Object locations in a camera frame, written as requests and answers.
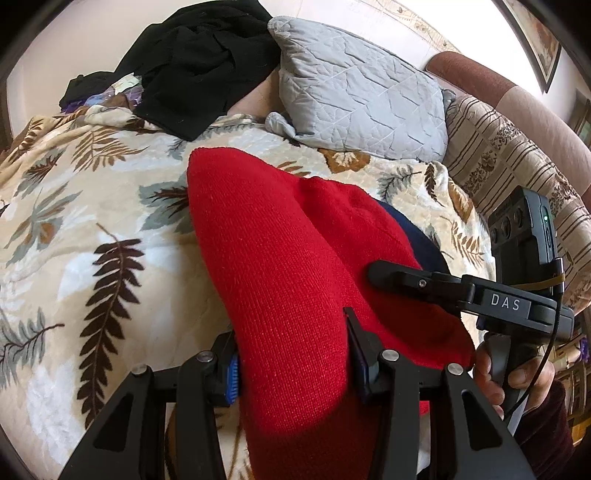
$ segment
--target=picture frame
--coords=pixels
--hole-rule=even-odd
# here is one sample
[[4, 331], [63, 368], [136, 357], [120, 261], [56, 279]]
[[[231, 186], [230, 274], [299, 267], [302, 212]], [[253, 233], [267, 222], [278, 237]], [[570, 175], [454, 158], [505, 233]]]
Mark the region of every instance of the picture frame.
[[562, 46], [519, 0], [493, 0], [523, 45], [543, 93], [550, 91]]
[[571, 128], [587, 148], [591, 148], [591, 100], [585, 99], [575, 106]]

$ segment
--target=metal screw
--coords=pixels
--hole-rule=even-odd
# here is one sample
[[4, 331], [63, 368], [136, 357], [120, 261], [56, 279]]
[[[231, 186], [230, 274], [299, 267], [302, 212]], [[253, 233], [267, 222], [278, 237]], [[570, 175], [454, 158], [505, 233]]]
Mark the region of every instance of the metal screw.
[[148, 371], [148, 365], [146, 364], [137, 364], [135, 367], [131, 369], [131, 373], [134, 374], [136, 377], [143, 375]]
[[384, 350], [382, 358], [388, 362], [395, 362], [400, 358], [400, 354], [396, 350]]
[[447, 371], [452, 375], [462, 375], [464, 373], [464, 369], [458, 364], [449, 364], [447, 366]]
[[204, 364], [211, 362], [214, 358], [215, 355], [213, 354], [213, 352], [210, 352], [209, 350], [205, 350], [197, 354], [197, 360]]

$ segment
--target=dark red sleeve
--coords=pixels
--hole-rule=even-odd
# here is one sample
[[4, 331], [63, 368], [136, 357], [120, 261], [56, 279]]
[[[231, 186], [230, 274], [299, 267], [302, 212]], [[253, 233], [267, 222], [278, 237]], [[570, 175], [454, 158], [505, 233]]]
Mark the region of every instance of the dark red sleeve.
[[566, 421], [564, 387], [554, 381], [545, 402], [525, 415], [515, 432], [538, 480], [559, 480], [573, 456], [573, 439]]

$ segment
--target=gray quilted pillow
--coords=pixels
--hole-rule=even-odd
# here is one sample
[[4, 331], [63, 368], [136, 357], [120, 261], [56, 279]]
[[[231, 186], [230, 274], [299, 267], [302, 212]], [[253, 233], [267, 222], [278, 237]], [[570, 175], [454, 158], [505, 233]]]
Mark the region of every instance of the gray quilted pillow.
[[275, 17], [281, 47], [278, 113], [268, 130], [305, 145], [397, 160], [441, 161], [447, 129], [441, 88], [396, 55], [336, 27]]

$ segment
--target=finger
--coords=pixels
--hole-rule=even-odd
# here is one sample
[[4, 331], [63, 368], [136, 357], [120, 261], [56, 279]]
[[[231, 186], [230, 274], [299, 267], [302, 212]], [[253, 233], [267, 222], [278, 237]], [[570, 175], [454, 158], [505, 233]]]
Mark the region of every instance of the finger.
[[532, 410], [538, 408], [544, 400], [548, 396], [550, 392], [550, 388], [552, 387], [552, 382], [548, 382], [544, 385], [540, 385], [538, 387], [534, 387], [534, 391], [531, 393], [529, 398], [527, 399], [527, 404], [525, 406], [525, 413], [529, 413]]
[[[541, 357], [536, 357], [529, 362], [525, 363], [509, 375], [509, 385], [513, 388], [523, 390], [527, 388], [530, 382], [533, 380], [535, 373], [540, 367]], [[530, 392], [530, 396], [527, 400], [526, 411], [534, 410], [538, 408], [550, 391], [550, 387], [554, 380], [554, 364], [546, 362], [542, 369], [535, 386]]]
[[[535, 373], [540, 367], [541, 360], [541, 357], [538, 356], [512, 371], [508, 378], [509, 386], [518, 390], [529, 387]], [[554, 365], [552, 362], [546, 362], [535, 386], [544, 387], [546, 384], [551, 384], [553, 379]]]
[[482, 375], [487, 376], [491, 372], [491, 356], [486, 348], [486, 343], [482, 342], [476, 349], [476, 363], [474, 365], [475, 370], [480, 372]]
[[496, 414], [501, 417], [501, 420], [505, 419], [505, 412], [503, 412], [503, 409], [500, 406], [493, 405], [492, 408], [495, 409]]
[[475, 372], [474, 382], [492, 405], [501, 405], [503, 403], [505, 392], [503, 392], [503, 389], [499, 385], [491, 380], [490, 375], [482, 375]]

